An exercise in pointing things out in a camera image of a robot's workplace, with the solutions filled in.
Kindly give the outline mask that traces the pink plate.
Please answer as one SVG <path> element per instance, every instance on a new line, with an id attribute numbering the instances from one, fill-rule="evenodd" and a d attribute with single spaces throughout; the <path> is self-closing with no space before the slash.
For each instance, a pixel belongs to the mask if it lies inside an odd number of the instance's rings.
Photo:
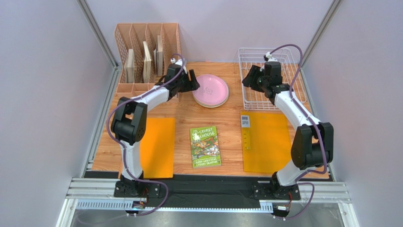
<path id="1" fill-rule="evenodd" d="M 197 81 L 200 84 L 200 87 L 192 92 L 193 97 L 224 98 L 225 96 L 229 96 L 229 87 L 227 83 L 218 76 L 204 74 L 198 76 Z"/>

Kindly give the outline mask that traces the tan yellow plate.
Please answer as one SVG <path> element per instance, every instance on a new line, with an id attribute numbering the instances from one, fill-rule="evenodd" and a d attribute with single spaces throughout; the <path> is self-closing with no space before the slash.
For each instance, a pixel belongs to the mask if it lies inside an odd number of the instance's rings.
<path id="1" fill-rule="evenodd" d="M 229 96 L 225 96 L 224 98 L 216 98 L 216 97 L 213 97 L 213 98 L 208 98 L 208 97 L 198 98 L 198 97 L 194 96 L 193 98 L 194 98 L 194 100 L 196 102 L 204 103 L 204 104 L 207 104 L 207 105 L 217 105 L 217 104 L 220 104 L 220 103 L 226 103 L 226 101 L 228 100 Z"/>

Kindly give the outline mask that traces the cream yellow plate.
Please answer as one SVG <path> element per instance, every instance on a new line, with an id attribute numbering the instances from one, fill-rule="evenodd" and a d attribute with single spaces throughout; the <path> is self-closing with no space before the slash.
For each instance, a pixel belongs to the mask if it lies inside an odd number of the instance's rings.
<path id="1" fill-rule="evenodd" d="M 201 105 L 203 107 L 206 107 L 206 108 L 217 108 L 217 107 L 220 107 L 220 106 L 224 105 L 224 103 L 220 103 L 220 104 L 217 104 L 217 105 L 207 105 L 207 104 L 200 103 L 200 102 L 197 102 L 197 104 L 199 104 L 199 105 Z"/>

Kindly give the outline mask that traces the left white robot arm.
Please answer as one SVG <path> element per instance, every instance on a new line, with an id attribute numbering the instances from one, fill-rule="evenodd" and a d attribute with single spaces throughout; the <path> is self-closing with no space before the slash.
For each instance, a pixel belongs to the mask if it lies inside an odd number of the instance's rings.
<path id="1" fill-rule="evenodd" d="M 140 142 L 146 132 L 147 114 L 178 93 L 195 91 L 200 87 L 194 70 L 170 64 L 164 75 L 149 91 L 132 98 L 122 97 L 108 118 L 109 135 L 121 147 L 123 171 L 115 184 L 114 197 L 136 198 L 146 195 L 161 183 L 145 180 L 140 160 Z"/>

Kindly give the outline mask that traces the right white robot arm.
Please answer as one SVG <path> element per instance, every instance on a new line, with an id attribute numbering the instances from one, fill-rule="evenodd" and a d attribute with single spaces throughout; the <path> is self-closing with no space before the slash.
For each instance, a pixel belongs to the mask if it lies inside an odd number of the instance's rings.
<path id="1" fill-rule="evenodd" d="M 297 99 L 293 86 L 284 84 L 282 65 L 267 61 L 252 65 L 242 80 L 244 87 L 264 93 L 279 108 L 295 130 L 291 160 L 275 172 L 264 189 L 274 199 L 288 199 L 298 189 L 298 181 L 308 173 L 327 174 L 333 160 L 334 128 L 314 117 Z"/>

